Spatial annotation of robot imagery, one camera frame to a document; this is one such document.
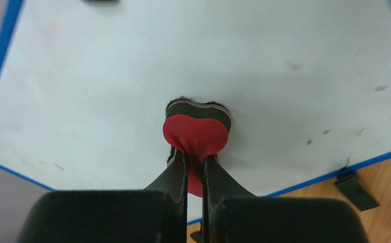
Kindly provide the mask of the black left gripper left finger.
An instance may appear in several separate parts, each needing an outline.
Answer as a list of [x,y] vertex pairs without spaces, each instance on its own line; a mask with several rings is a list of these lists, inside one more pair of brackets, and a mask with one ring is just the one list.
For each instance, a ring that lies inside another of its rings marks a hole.
[[172,149],[167,168],[145,190],[161,192],[165,200],[161,242],[186,242],[187,165],[183,152]]

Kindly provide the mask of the blue framed whiteboard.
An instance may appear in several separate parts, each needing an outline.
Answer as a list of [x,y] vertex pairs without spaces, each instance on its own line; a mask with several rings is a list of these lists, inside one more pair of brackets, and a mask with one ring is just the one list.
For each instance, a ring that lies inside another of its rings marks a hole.
[[166,105],[215,101],[221,165],[257,195],[391,158],[391,1],[10,1],[0,166],[53,189],[138,189]]

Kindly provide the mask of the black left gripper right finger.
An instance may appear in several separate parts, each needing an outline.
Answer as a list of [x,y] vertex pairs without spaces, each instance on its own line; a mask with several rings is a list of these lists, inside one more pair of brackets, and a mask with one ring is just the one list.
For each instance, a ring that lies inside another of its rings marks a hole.
[[224,242],[226,203],[236,198],[255,195],[237,182],[218,162],[217,155],[209,155],[203,162],[203,242]]

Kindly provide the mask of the red heart eraser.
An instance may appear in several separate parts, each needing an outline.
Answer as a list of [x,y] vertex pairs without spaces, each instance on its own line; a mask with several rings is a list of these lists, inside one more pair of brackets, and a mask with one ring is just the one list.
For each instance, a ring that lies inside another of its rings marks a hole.
[[203,197],[203,163],[226,146],[230,112],[216,102],[199,103],[181,97],[167,105],[165,115],[163,135],[171,145],[171,154],[178,150],[189,157],[188,193]]

